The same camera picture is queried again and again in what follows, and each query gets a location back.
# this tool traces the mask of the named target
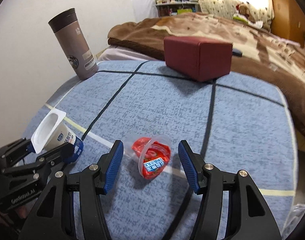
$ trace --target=black stripe on tablecloth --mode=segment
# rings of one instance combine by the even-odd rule
[[[116,71],[116,70],[99,70],[97,71],[98,72],[106,72],[106,73],[123,73],[123,74],[133,74],[135,72],[131,72],[131,71]],[[193,81],[193,82],[196,82],[195,80],[191,79],[191,78],[186,78],[186,77],[178,77],[178,76],[171,76],[171,75],[164,75],[164,74],[158,74],[158,73],[145,73],[145,72],[136,72],[135,73],[136,75],[147,75],[147,76],[158,76],[158,77],[168,77],[168,78],[174,78],[174,79],[180,79],[180,80],[188,80],[188,81]],[[238,92],[242,92],[242,93],[245,93],[245,94],[249,94],[249,95],[252,95],[254,97],[258,97],[258,98],[261,98],[261,99],[264,99],[264,100],[267,100],[267,101],[270,101],[272,103],[275,103],[279,106],[284,106],[282,103],[278,102],[278,101],[275,101],[271,98],[267,98],[265,96],[262,96],[262,95],[258,95],[258,94],[255,94],[255,93],[252,93],[252,92],[249,92],[249,91],[245,91],[245,90],[242,90],[242,89],[238,89],[238,88],[234,88],[234,87],[230,87],[230,86],[227,86],[227,85],[221,85],[221,84],[216,84],[216,86],[218,87],[223,87],[223,88],[228,88],[228,89],[231,89],[231,90],[235,90],[235,91],[238,91]]]
[[[102,114],[106,111],[106,109],[108,108],[108,106],[113,102],[113,100],[116,98],[116,96],[120,93],[120,91],[126,86],[126,84],[129,82],[129,80],[131,80],[131,78],[136,74],[136,72],[141,68],[141,66],[145,63],[147,63],[148,61],[142,62],[134,72],[131,73],[131,76],[121,85],[121,87],[117,90],[117,92],[112,96],[112,98],[110,98],[110,100],[108,101],[108,103],[105,105],[105,107],[99,112],[99,114],[96,116],[96,118],[91,122],[91,124],[89,125],[89,127],[87,128],[87,130],[85,131],[85,133],[83,134],[83,136],[81,137],[81,140],[83,141],[87,134],[90,132],[91,128],[94,126],[94,124],[98,121],[98,119],[100,118],[100,116],[102,116]]]
[[[210,137],[212,118],[213,118],[213,115],[214,115],[215,93],[216,93],[216,80],[214,80],[213,83],[212,83],[211,99],[210,99],[210,106],[209,106],[209,112],[208,112],[208,120],[207,120],[204,140],[203,140],[203,143],[202,143],[202,148],[201,148],[201,151],[200,151],[200,155],[203,159],[206,156],[206,151],[207,151],[209,137]],[[176,216],[174,217],[174,220],[171,222],[168,230],[166,231],[166,233],[162,237],[162,240],[170,239],[171,236],[173,235],[173,233],[175,232],[176,228],[178,227],[178,225],[180,223],[180,220],[183,217],[183,214],[185,213],[185,211],[186,211],[186,209],[189,205],[192,194],[193,194],[193,189],[191,187],[188,187],[188,190],[185,194],[185,197],[182,200],[180,208],[178,209],[178,212],[177,212]]]

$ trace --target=red candy package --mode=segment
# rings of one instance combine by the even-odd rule
[[[138,169],[145,179],[157,177],[170,160],[171,141],[165,135],[153,138],[141,137],[132,144],[132,150],[139,157]]]

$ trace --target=round logo on tumbler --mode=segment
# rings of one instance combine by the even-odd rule
[[[79,66],[78,59],[74,56],[67,56],[67,59],[70,62],[70,65],[73,67],[73,69],[77,69]]]

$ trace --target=brown blanket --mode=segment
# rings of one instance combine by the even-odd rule
[[[296,128],[305,136],[305,51],[275,39],[267,31],[211,15],[178,16],[124,23],[108,33],[108,44],[164,60],[166,36],[204,36],[233,43],[243,52],[231,70],[278,86],[285,95]]]

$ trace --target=blue gripper pad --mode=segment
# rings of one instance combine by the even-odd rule
[[[178,145],[178,155],[190,187],[197,195],[201,194],[200,184],[205,186],[202,171],[202,166],[205,164],[204,161],[201,158],[200,160],[196,158],[197,156],[195,156],[185,140],[182,140]]]
[[[105,194],[107,194],[108,191],[112,189],[113,184],[115,183],[115,179],[123,155],[124,155],[124,144],[122,143],[122,141],[116,140],[105,160],[105,164],[108,164],[108,167],[105,172],[106,173],[105,184],[103,187],[103,191]]]

